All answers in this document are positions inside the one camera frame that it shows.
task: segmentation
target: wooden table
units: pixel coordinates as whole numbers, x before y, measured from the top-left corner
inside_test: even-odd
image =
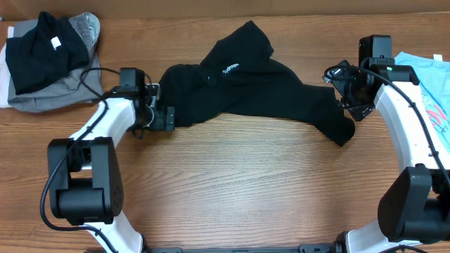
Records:
[[[400,51],[450,59],[450,13],[167,20],[102,20],[102,67],[138,67],[159,80],[177,63],[199,63],[253,19],[273,59],[305,84],[342,59],[357,64],[359,39],[392,35]],[[0,22],[0,39],[6,26]],[[103,87],[118,79],[103,75]],[[39,197],[47,179],[46,146],[77,131],[95,106],[28,114],[0,110],[0,252],[83,252],[98,247],[86,232],[45,227]],[[221,115],[174,133],[127,134],[117,149],[124,212],[151,247],[268,247],[331,242],[374,220],[380,198],[399,173],[377,112],[356,124],[343,148],[313,126],[262,117]],[[64,221],[52,221],[66,224]],[[424,246],[448,252],[448,243]]]

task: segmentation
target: wire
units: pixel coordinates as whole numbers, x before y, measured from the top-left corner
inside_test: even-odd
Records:
[[[91,126],[88,126],[86,128],[86,131],[81,134],[73,143],[72,145],[65,151],[64,155],[59,159],[58,163],[55,166],[55,169],[53,170],[53,172],[51,173],[51,175],[49,176],[49,179],[47,180],[44,189],[42,190],[42,195],[41,195],[41,202],[40,202],[40,213],[41,213],[41,218],[42,221],[51,229],[55,230],[55,231],[92,231],[94,232],[95,236],[100,236],[102,238],[102,240],[105,242],[106,246],[108,246],[109,250],[113,253],[118,253],[118,251],[115,250],[114,246],[111,244],[111,242],[109,241],[109,239],[105,236],[105,234],[103,234],[101,232],[100,229],[98,228],[94,228],[93,226],[73,226],[73,227],[61,227],[61,226],[56,226],[54,224],[52,224],[49,219],[47,218],[47,216],[45,215],[45,199],[47,196],[47,193],[49,191],[51,182],[54,180],[56,174],[58,173],[59,169],[61,168],[61,165],[64,163],[64,161],[66,161],[68,155],[72,152],[72,150],[74,149],[74,147],[80,142],[82,141],[82,139],[84,137],[86,137],[91,131],[92,129],[102,120],[102,118],[105,116],[106,112],[109,110],[108,107],[108,103],[106,102],[106,98],[108,97],[108,93],[105,94],[105,96],[100,95],[98,92],[94,91],[91,87],[89,87],[85,82],[84,79],[86,78],[86,75],[88,72],[92,71],[92,70],[105,70],[105,71],[109,71],[115,74],[119,74],[119,72],[115,71],[115,70],[111,70],[105,67],[93,67],[93,68],[89,68],[86,69],[85,71],[83,71],[80,76],[79,76],[79,85],[83,85],[85,86],[88,90],[90,90],[90,92],[92,92],[93,94],[95,94],[96,96],[98,96],[98,98],[101,100],[101,102],[105,103],[105,109],[103,110],[103,112],[100,114],[100,116],[98,116],[98,118],[92,123]]]
[[[413,102],[413,101],[412,101],[412,100],[411,100],[411,99],[410,99],[410,98],[409,98],[409,97],[408,97],[408,96],[407,96],[407,95],[406,95],[399,87],[397,87],[397,85],[395,85],[393,82],[391,82],[390,80],[384,78],[383,76],[381,76],[381,75],[379,75],[379,74],[377,74],[377,73],[375,73],[375,72],[373,72],[373,71],[366,70],[366,69],[363,69],[363,68],[361,68],[361,67],[356,67],[356,66],[353,66],[353,65],[350,65],[350,66],[339,66],[339,65],[336,65],[336,66],[329,67],[328,69],[325,70],[325,74],[324,74],[325,77],[327,77],[327,78],[333,80],[333,77],[330,76],[330,75],[328,75],[328,72],[330,72],[331,70],[335,70],[335,69],[342,69],[342,70],[345,70],[345,69],[348,69],[348,70],[357,70],[357,71],[364,72],[364,73],[366,73],[366,74],[370,74],[370,75],[374,76],[375,78],[378,78],[378,79],[384,81],[386,84],[389,84],[389,85],[390,85],[397,93],[400,94],[400,96],[402,96],[402,97],[406,100],[406,102],[408,102],[408,104],[411,106],[411,108],[413,108],[414,112],[416,113],[416,116],[417,116],[417,118],[418,118],[418,120],[419,120],[419,122],[420,122],[420,125],[422,126],[423,133],[425,134],[425,137],[426,137],[426,139],[427,139],[428,145],[429,145],[429,147],[430,147],[430,150],[431,150],[431,156],[434,157],[437,166],[439,167],[439,169],[441,170],[442,174],[444,175],[444,179],[445,179],[446,184],[447,184],[447,190],[450,191],[450,178],[449,178],[449,175],[447,174],[447,171],[446,171],[446,169],[444,168],[444,165],[442,164],[441,160],[439,159],[439,152],[436,151],[435,145],[434,145],[434,143],[433,143],[433,141],[432,141],[432,139],[431,139],[430,132],[428,131],[428,128],[427,128],[427,126],[426,126],[426,124],[425,124],[425,120],[423,119],[422,115],[420,114],[419,109],[418,109],[417,106],[416,106],[416,103],[414,103],[414,102]]]
[[[367,105],[369,105],[368,103],[364,103],[364,104],[361,104],[361,105],[355,105],[355,106],[342,106],[342,109],[354,109],[354,108],[358,108],[358,107],[361,107],[361,106],[367,106]]]
[[[390,248],[390,249],[383,250],[383,251],[380,252],[380,253],[391,253],[391,252],[397,251],[397,250],[399,250],[399,249],[400,249],[402,252],[405,252],[405,249],[409,249],[409,250],[412,250],[412,251],[418,252],[418,253],[427,253],[425,250],[421,250],[421,249],[418,249],[418,248],[416,248],[416,247],[407,246],[407,245],[398,245],[398,246],[392,247],[392,248]]]
[[[152,79],[150,78],[150,75],[145,72],[144,75],[148,78],[149,84],[152,84]]]

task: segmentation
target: clothing tag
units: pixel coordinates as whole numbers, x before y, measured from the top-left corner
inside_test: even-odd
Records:
[[[433,57],[435,58],[435,60],[442,61],[442,55],[434,54]]]
[[[59,41],[58,37],[54,37],[50,40],[53,49],[56,50],[57,47],[61,46],[61,41]]]

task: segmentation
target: black cable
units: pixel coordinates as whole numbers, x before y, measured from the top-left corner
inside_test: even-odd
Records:
[[[152,79],[150,78],[150,75],[148,75],[147,73],[144,72],[144,75],[148,78],[148,81],[150,82],[150,84],[152,84]]]
[[[392,248],[390,248],[390,249],[383,250],[383,251],[380,252],[380,253],[392,253],[393,251],[397,251],[397,250],[399,250],[399,249],[400,249],[402,252],[404,252],[405,249],[409,249],[409,250],[412,250],[412,251],[418,252],[418,253],[427,253],[425,250],[421,250],[421,249],[418,249],[418,248],[416,248],[416,247],[407,246],[407,245],[398,245],[398,246],[392,247]]]
[[[115,70],[111,70],[105,67],[93,67],[93,68],[89,68],[86,69],[85,71],[83,71],[80,76],[79,76],[79,85],[83,85],[85,86],[88,90],[90,90],[90,92],[92,92],[93,94],[95,94],[96,96],[98,96],[98,98],[101,100],[101,102],[105,103],[105,109],[103,110],[103,112],[100,114],[100,116],[98,116],[98,118],[92,123],[91,126],[88,126],[86,128],[86,131],[81,134],[73,143],[72,145],[65,151],[64,155],[59,159],[58,163],[55,166],[55,169],[53,170],[53,172],[51,173],[51,175],[49,176],[49,179],[47,180],[44,189],[42,190],[42,195],[41,195],[41,202],[40,202],[40,212],[41,212],[41,218],[42,221],[51,229],[55,230],[55,231],[92,231],[94,232],[95,236],[100,236],[102,238],[102,240],[105,242],[105,244],[108,246],[109,250],[113,253],[118,253],[118,251],[115,250],[114,246],[111,244],[111,242],[109,241],[109,239],[101,232],[100,229],[98,228],[94,228],[93,226],[80,226],[80,227],[60,227],[60,226],[56,226],[53,225],[49,219],[47,218],[47,216],[45,215],[45,199],[47,196],[47,193],[49,191],[51,182],[53,181],[53,179],[55,178],[56,174],[58,173],[59,169],[61,168],[61,165],[64,163],[64,161],[66,161],[68,155],[72,152],[73,148],[80,142],[82,141],[82,139],[84,137],[86,137],[91,131],[92,129],[102,120],[102,118],[105,116],[106,112],[109,110],[108,107],[108,103],[106,102],[106,98],[107,96],[102,96],[99,93],[97,93],[96,91],[94,91],[91,87],[89,87],[85,82],[84,79],[86,78],[86,74],[89,71],[92,70],[105,70],[105,71],[109,71],[115,74],[119,74],[119,72],[115,71]]]
[[[351,65],[351,66],[339,66],[339,65],[336,65],[336,66],[329,67],[328,69],[325,70],[325,74],[324,74],[325,77],[333,80],[333,77],[330,76],[328,74],[328,72],[330,72],[331,70],[335,70],[335,69],[356,70],[356,71],[364,72],[366,74],[370,74],[370,75],[374,76],[375,78],[378,78],[378,79],[384,81],[386,84],[390,85],[397,93],[399,93],[406,100],[406,102],[408,102],[408,104],[411,106],[411,108],[413,108],[414,112],[416,113],[416,116],[417,116],[417,118],[418,118],[418,120],[420,122],[420,125],[422,126],[423,133],[425,134],[425,137],[427,139],[428,145],[430,147],[431,156],[434,157],[437,166],[439,167],[439,169],[441,170],[442,174],[444,175],[444,179],[445,179],[446,184],[447,184],[447,190],[450,191],[450,178],[449,178],[449,175],[447,174],[447,171],[444,168],[444,165],[442,164],[441,160],[439,159],[439,152],[436,151],[435,145],[434,145],[434,143],[432,142],[432,139],[431,139],[430,132],[428,131],[428,128],[427,128],[427,126],[425,124],[425,120],[423,119],[422,115],[420,114],[419,109],[417,108],[416,104],[399,87],[397,87],[397,85],[395,85],[390,80],[384,78],[383,76],[381,76],[381,75],[379,75],[379,74],[377,74],[377,73],[375,73],[373,71],[366,70],[366,69],[363,69],[361,67],[356,67],[356,66],[353,66],[353,65]]]
[[[354,109],[354,108],[358,108],[358,107],[366,106],[366,105],[369,105],[369,104],[368,103],[364,103],[362,105],[355,105],[355,106],[342,106],[342,109]]]

